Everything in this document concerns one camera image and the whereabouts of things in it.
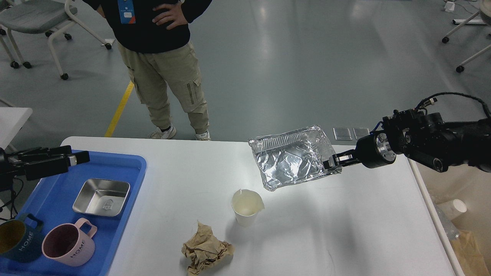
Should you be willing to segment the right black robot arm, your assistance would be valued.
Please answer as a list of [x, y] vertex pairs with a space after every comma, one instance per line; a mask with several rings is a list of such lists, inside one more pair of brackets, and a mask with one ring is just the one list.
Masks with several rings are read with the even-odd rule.
[[333, 171], [340, 167], [363, 164], [379, 168], [393, 164], [396, 156], [405, 155], [437, 172], [446, 172], [451, 166], [466, 164], [491, 171], [491, 119], [487, 104], [479, 102], [484, 119], [468, 122], [445, 122], [440, 113], [428, 113], [427, 107], [437, 102], [433, 94], [422, 99], [412, 109], [398, 111], [383, 117], [369, 135], [357, 141], [356, 148], [332, 155], [323, 162], [324, 168]]

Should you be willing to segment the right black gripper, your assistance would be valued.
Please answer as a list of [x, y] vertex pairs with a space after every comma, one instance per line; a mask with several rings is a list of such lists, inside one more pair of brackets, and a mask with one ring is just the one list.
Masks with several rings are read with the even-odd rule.
[[323, 165], [327, 171], [360, 163], [367, 168], [379, 168], [393, 164], [395, 159], [386, 133], [379, 131], [359, 139], [355, 149], [333, 154]]

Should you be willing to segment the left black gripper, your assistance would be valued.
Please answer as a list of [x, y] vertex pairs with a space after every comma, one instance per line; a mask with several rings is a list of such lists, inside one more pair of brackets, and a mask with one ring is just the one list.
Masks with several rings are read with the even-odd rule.
[[[20, 160], [9, 161], [9, 158]], [[25, 175], [27, 180], [41, 179], [69, 171], [70, 166], [91, 160], [88, 151], [72, 153], [70, 145], [55, 148], [37, 147], [12, 153], [0, 148], [0, 191], [11, 190], [13, 178]]]

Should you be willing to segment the person's left hand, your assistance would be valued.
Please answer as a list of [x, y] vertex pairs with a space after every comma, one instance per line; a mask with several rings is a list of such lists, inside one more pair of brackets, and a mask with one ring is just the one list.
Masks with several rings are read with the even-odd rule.
[[166, 26], [167, 30], [171, 30], [177, 26], [184, 26], [189, 24], [182, 11], [182, 2], [177, 2], [175, 5], [162, 4], [152, 8], [153, 11], [166, 10], [159, 13], [152, 19], [152, 22], [157, 26]]

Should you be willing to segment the person's right hand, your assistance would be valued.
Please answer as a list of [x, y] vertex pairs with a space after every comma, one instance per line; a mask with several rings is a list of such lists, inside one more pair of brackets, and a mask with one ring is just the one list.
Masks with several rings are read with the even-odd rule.
[[99, 3], [99, 5], [98, 5], [98, 7], [97, 7], [96, 11], [97, 11], [97, 12], [98, 12], [98, 13], [99, 13], [99, 14], [100, 14], [100, 15], [101, 15], [103, 18], [106, 18], [106, 17], [105, 17], [105, 12], [104, 12], [104, 10], [103, 10], [103, 8], [102, 8], [102, 6], [101, 6], [101, 3]]

